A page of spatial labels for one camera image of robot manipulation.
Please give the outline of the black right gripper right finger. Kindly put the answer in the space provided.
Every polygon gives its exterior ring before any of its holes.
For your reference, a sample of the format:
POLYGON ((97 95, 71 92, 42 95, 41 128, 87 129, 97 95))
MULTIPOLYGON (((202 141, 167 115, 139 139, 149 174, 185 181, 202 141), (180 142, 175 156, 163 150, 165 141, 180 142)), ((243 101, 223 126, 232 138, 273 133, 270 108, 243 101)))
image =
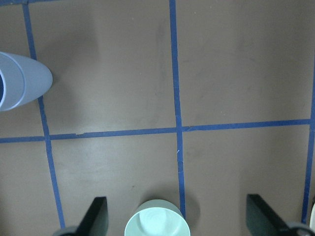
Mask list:
POLYGON ((246 226, 252 236, 295 235, 295 231, 258 194, 247 195, 246 226))

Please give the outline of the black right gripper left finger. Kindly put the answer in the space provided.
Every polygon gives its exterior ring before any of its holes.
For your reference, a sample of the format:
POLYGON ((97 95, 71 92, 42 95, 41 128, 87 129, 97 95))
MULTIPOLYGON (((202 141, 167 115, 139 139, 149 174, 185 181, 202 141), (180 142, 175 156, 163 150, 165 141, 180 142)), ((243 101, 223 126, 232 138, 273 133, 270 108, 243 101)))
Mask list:
POLYGON ((75 231, 76 236, 105 236, 109 218, 106 197, 95 197, 81 223, 75 231))

